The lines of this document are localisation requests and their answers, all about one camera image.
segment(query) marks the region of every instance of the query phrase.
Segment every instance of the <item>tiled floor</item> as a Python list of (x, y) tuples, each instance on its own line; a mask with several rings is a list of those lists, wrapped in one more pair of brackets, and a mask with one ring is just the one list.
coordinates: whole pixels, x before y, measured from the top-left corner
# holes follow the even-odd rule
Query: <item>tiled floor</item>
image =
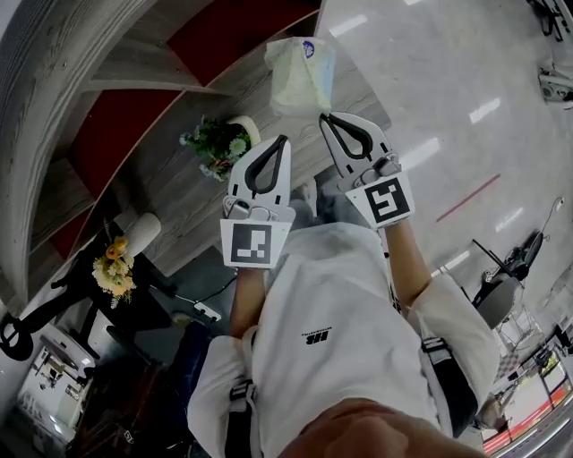
[[(573, 261), (573, 114), (540, 95), (537, 63), (552, 39), (526, 0), (329, 0), (320, 34), (329, 30), (392, 120), (426, 261), (438, 267), (469, 250), (452, 275), (470, 296), (491, 265), (472, 238), (504, 258), (566, 198), (526, 280), (524, 302), (540, 309)], [(537, 318), (551, 325), (549, 314)]]

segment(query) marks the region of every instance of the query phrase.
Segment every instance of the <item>red line on floor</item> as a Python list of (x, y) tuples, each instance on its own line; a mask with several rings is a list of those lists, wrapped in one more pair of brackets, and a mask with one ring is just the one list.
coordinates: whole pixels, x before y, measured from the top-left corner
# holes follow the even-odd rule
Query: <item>red line on floor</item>
[(439, 223), (446, 216), (449, 216), (452, 213), (454, 213), (458, 208), (460, 208), (462, 205), (467, 203), (469, 200), (473, 199), (475, 196), (477, 196), (480, 192), (482, 192), (485, 188), (487, 188), (490, 184), (495, 182), (500, 177), (501, 177), (501, 174), (497, 174), (493, 178), (491, 178), (488, 182), (485, 182), (484, 184), (482, 184), (479, 188), (477, 188), (469, 196), (467, 196), (465, 199), (463, 199), (461, 202), (459, 202), (456, 206), (450, 208), (446, 213), (444, 213), (442, 216), (440, 216), (438, 219), (436, 219), (436, 223)]

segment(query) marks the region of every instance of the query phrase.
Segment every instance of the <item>plastic bag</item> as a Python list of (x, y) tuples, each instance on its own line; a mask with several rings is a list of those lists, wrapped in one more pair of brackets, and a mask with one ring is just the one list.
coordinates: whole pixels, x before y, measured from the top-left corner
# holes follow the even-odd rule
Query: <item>plastic bag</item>
[(267, 45), (265, 62), (272, 70), (270, 107), (275, 115), (316, 118), (329, 113), (336, 57), (326, 41), (273, 41)]

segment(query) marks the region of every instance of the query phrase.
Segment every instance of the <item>black text logo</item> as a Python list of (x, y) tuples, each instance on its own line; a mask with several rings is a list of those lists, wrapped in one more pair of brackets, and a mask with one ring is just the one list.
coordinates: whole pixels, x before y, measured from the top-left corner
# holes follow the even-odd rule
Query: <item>black text logo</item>
[(318, 342), (325, 341), (328, 338), (330, 329), (332, 329), (332, 327), (302, 334), (302, 336), (306, 338), (307, 345), (317, 344)]
[(233, 227), (231, 260), (253, 264), (270, 263), (270, 226), (241, 225)]
[(410, 211), (398, 178), (381, 182), (365, 192), (377, 224)]

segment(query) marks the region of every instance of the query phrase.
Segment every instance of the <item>white vase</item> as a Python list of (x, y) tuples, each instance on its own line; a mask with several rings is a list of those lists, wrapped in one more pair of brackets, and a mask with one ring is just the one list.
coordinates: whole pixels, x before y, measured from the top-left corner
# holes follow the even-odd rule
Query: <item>white vase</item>
[(255, 145), (261, 143), (261, 134), (259, 133), (259, 129), (257, 129), (257, 125), (249, 116), (237, 116), (227, 121), (227, 124), (240, 124), (249, 134), (249, 138), (251, 139), (251, 148)]
[(161, 222), (152, 213), (144, 213), (127, 231), (125, 254), (134, 257), (140, 254), (161, 232)]

